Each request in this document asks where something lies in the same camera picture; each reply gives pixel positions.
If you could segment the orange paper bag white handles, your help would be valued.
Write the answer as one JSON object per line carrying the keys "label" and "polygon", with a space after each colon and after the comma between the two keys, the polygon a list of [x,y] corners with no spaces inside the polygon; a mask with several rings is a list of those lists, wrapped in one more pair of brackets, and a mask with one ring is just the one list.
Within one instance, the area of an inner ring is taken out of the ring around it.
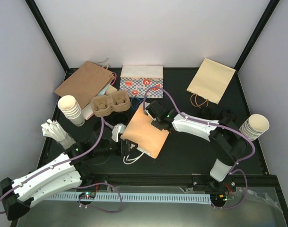
{"label": "orange paper bag white handles", "polygon": [[152,118],[144,114],[140,104],[121,136],[138,145],[138,150],[156,159],[169,135],[166,130],[159,130],[152,124]]}

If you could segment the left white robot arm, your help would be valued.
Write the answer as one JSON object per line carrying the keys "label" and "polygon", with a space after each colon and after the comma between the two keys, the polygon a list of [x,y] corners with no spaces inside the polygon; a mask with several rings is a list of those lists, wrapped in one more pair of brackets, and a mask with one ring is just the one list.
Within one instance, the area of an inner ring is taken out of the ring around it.
{"label": "left white robot arm", "polygon": [[32,207],[59,192],[70,189],[96,190],[101,183],[85,168],[85,162],[99,156],[124,155],[137,148],[137,144],[119,136],[74,143],[54,160],[41,168],[12,180],[0,182],[0,202],[9,221],[19,219]]}

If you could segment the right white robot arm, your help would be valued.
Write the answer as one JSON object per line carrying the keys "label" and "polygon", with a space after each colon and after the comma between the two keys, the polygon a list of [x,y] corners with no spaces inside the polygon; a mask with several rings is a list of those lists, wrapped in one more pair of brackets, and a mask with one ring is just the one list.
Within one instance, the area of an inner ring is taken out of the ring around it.
{"label": "right white robot arm", "polygon": [[212,121],[193,117],[178,113],[175,109],[169,111],[158,101],[145,103],[144,113],[152,118],[151,124],[159,130],[184,132],[211,143],[216,160],[210,170],[207,184],[214,191],[224,186],[225,177],[248,146],[234,122],[228,118]]}

